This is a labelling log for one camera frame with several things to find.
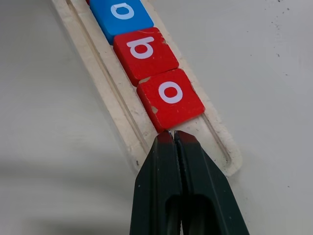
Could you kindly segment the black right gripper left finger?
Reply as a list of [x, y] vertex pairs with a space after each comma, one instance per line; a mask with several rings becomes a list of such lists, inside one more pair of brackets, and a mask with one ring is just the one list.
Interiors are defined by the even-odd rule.
[[130, 235], [180, 235], [182, 183], [170, 132], [160, 133], [136, 177]]

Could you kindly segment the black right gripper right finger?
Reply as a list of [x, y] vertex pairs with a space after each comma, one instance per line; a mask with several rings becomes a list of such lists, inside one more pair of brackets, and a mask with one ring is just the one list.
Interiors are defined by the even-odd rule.
[[250, 235], [225, 175], [196, 137], [175, 132], [184, 235]]

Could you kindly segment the red letter tile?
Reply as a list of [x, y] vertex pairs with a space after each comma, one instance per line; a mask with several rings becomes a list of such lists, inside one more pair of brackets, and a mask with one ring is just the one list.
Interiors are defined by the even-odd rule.
[[113, 50], [135, 87], [140, 80], [179, 67], [177, 58], [156, 27], [115, 36]]
[[182, 69], [167, 71], [139, 82], [136, 92], [158, 133], [205, 111]]

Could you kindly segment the pale wooden letter tray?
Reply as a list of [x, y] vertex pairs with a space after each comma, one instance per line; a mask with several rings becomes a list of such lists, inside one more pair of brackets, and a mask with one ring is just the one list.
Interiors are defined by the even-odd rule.
[[[51, 0], [51, 2], [119, 132], [127, 161], [134, 172], [138, 172], [157, 132], [135, 88], [127, 78], [86, 0]], [[243, 164], [238, 146], [154, 7], [149, 0], [142, 0], [142, 3], [178, 58], [180, 67], [186, 72], [193, 90], [205, 106], [204, 114], [179, 125], [178, 130], [194, 135], [224, 175], [233, 175]]]

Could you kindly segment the blue letter tile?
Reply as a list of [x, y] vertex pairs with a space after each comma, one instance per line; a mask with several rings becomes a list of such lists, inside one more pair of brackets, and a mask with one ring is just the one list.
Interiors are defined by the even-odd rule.
[[89, 0], [89, 7], [110, 45], [117, 35], [154, 26], [141, 0]]

